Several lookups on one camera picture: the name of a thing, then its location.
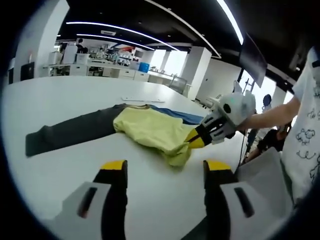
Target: ceiling light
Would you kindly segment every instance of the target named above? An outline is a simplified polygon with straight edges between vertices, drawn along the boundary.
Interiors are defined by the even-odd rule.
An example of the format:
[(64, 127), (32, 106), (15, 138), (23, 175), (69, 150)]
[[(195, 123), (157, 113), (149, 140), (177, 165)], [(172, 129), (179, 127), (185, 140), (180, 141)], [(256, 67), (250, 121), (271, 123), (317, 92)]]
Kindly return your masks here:
[(141, 32), (138, 32), (138, 31), (134, 31), (134, 30), (131, 30), (131, 29), (128, 29), (128, 28), (124, 28), (124, 27), (121, 27), (121, 26), (115, 26), (115, 25), (110, 25), (110, 24), (104, 24), (104, 23), (98, 23), (98, 22), (87, 22), (87, 21), (69, 21), (69, 22), (66, 22), (66, 24), (87, 24), (87, 25), (98, 25), (98, 26), (104, 26), (104, 27), (109, 27), (109, 28), (115, 28), (115, 29), (121, 29), (121, 30), (124, 30), (124, 31), (128, 31), (128, 32), (131, 32), (131, 33), (134, 33), (134, 34), (139, 34), (141, 36), (144, 36), (146, 38), (149, 38), (149, 39), (152, 39), (154, 41), (157, 41), (161, 44), (164, 44), (176, 51), (179, 51), (179, 49), (175, 48), (174, 46), (171, 46), (170, 44), (168, 43), (165, 43), (164, 41), (161, 41), (159, 39), (156, 39), (152, 36), (149, 36), (149, 35), (146, 35), (144, 33), (141, 33)]
[(77, 36), (95, 37), (95, 38), (104, 38), (104, 39), (113, 39), (113, 40), (117, 40), (117, 41), (126, 42), (126, 43), (129, 43), (129, 44), (138, 45), (138, 46), (144, 47), (144, 48), (146, 48), (146, 49), (154, 50), (154, 49), (151, 48), (151, 47), (144, 46), (144, 45), (141, 45), (141, 44), (139, 44), (139, 43), (135, 43), (135, 42), (132, 42), (132, 41), (123, 40), (123, 39), (120, 39), (120, 38), (110, 37), (110, 36), (99, 36), (99, 35), (91, 35), (91, 34), (77, 34)]
[(234, 31), (235, 31), (235, 34), (236, 36), (238, 37), (239, 39), (239, 42), (240, 44), (242, 45), (244, 43), (244, 37), (242, 36), (241, 34), (241, 31), (238, 27), (238, 24), (236, 22), (236, 19), (235, 17), (232, 15), (228, 5), (225, 3), (224, 0), (216, 0), (218, 2), (218, 4), (220, 5), (220, 7), (223, 9), (224, 13), (226, 14), (226, 16), (228, 17)]

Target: monitor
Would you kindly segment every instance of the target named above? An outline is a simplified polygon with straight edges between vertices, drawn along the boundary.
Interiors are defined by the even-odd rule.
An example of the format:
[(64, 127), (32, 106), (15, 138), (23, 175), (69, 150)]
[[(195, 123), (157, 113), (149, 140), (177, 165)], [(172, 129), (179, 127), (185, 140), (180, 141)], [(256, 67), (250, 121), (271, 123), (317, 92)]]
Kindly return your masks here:
[(254, 82), (261, 88), (267, 71), (267, 62), (259, 48), (246, 33), (240, 53), (240, 65), (253, 78)]
[(143, 54), (144, 54), (144, 53), (143, 53), (142, 51), (136, 50), (134, 56), (135, 56), (135, 57), (138, 57), (138, 58), (142, 58)]

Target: white tabletop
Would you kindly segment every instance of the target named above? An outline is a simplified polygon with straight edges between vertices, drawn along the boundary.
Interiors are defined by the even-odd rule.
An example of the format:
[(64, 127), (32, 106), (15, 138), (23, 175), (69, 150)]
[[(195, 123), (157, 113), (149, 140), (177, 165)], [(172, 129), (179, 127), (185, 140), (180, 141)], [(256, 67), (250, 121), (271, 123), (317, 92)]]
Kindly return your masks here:
[(22, 197), (39, 219), (56, 216), (63, 200), (83, 182), (91, 182), (101, 165), (122, 159), (128, 161), (125, 216), (128, 240), (178, 240), (206, 216), (203, 160), (216, 158), (235, 169), (240, 156), (240, 134), (219, 145), (193, 150), (182, 171), (173, 170), (160, 155), (122, 133), (25, 156), (27, 134), (43, 125), (55, 125), (121, 104), (121, 97), (133, 95), (164, 98), (164, 103), (154, 103), (158, 107), (200, 116), (207, 114), (167, 86), (118, 78), (43, 77), (4, 89), (1, 127), (9, 169)]
[(163, 74), (163, 73), (160, 73), (160, 72), (154, 72), (154, 71), (148, 71), (148, 74), (150, 74), (151, 76), (154, 76), (154, 77), (157, 77), (157, 78), (162, 78), (162, 79), (168, 79), (168, 80), (172, 80), (174, 79), (173, 76), (169, 76), (167, 74)]

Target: chair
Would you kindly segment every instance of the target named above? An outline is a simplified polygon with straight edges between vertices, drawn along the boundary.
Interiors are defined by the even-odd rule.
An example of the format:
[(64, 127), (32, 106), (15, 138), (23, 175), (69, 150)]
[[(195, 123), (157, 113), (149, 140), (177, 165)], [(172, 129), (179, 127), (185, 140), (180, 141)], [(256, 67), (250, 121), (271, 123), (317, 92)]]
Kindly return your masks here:
[(170, 82), (169, 88), (175, 90), (179, 94), (183, 94), (184, 90), (187, 85), (187, 80), (181, 77), (173, 77), (172, 81)]

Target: white cabinet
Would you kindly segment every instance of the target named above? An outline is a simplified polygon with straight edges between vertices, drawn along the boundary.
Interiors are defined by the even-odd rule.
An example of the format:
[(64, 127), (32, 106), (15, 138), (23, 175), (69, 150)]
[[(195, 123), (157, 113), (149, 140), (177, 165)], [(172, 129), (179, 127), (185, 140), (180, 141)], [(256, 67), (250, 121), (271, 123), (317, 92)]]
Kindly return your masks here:
[(102, 72), (102, 77), (111, 77), (112, 69), (109, 67), (104, 67)]
[(142, 72), (142, 71), (136, 71), (133, 80), (139, 81), (139, 82), (148, 82), (149, 74)]
[(82, 64), (70, 65), (70, 76), (87, 76), (88, 67)]
[(117, 79), (131, 79), (135, 77), (135, 70), (131, 69), (112, 69), (111, 77)]

